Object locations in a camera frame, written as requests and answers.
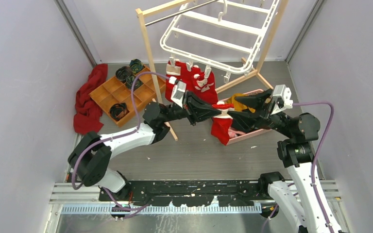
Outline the red santa sock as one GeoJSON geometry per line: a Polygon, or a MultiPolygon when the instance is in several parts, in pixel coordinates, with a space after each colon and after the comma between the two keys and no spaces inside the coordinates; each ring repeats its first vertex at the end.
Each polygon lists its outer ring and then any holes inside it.
{"type": "Polygon", "coordinates": [[[193,65],[191,67],[191,71],[188,70],[187,64],[181,62],[181,76],[180,79],[184,83],[186,83],[186,89],[188,91],[193,91],[194,90],[194,85],[193,85],[193,76],[195,74],[200,74],[201,69],[199,68],[198,65],[193,65]]]}
{"type": "Polygon", "coordinates": [[[226,146],[230,140],[229,129],[233,122],[233,118],[228,112],[234,111],[235,108],[233,104],[224,101],[218,101],[216,104],[213,104],[212,107],[216,110],[220,110],[221,113],[212,117],[213,124],[211,134],[226,146]]]}
{"type": "Polygon", "coordinates": [[[209,104],[217,104],[218,95],[215,90],[215,76],[212,71],[207,78],[204,72],[193,75],[192,84],[194,93],[200,99],[209,104]]]}
{"type": "MultiPolygon", "coordinates": [[[[181,76],[181,62],[179,59],[174,60],[174,65],[172,66],[170,62],[168,62],[166,66],[166,76],[170,78],[171,76],[176,77],[177,79],[180,79],[181,76]]],[[[173,85],[169,83],[169,80],[166,80],[166,90],[165,90],[165,98],[169,102],[172,102],[170,100],[171,91],[172,91],[173,85]]]]}

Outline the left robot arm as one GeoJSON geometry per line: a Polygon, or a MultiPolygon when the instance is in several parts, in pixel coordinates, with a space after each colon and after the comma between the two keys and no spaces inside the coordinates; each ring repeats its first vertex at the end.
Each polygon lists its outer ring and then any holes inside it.
{"type": "Polygon", "coordinates": [[[108,189],[118,201],[129,197],[130,189],[123,175],[109,168],[115,156],[137,147],[161,141],[170,131],[167,122],[188,119],[191,125],[221,115],[222,111],[186,92],[181,101],[171,105],[150,102],[146,105],[143,121],[137,126],[112,134],[87,133],[68,158],[73,168],[72,187],[100,186],[108,189]]]}

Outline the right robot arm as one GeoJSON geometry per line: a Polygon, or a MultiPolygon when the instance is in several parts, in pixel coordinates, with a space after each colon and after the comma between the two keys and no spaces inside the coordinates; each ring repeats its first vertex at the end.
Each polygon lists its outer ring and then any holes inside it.
{"type": "Polygon", "coordinates": [[[292,233],[342,232],[319,180],[319,150],[311,146],[313,141],[324,141],[324,135],[319,133],[320,121],[310,113],[288,116],[285,111],[296,103],[291,99],[291,90],[284,85],[255,95],[238,96],[236,101],[248,111],[229,111],[234,120],[253,123],[259,129],[272,129],[286,137],[277,143],[277,155],[291,176],[296,194],[279,172],[270,172],[259,177],[260,197],[276,202],[292,233]]]}

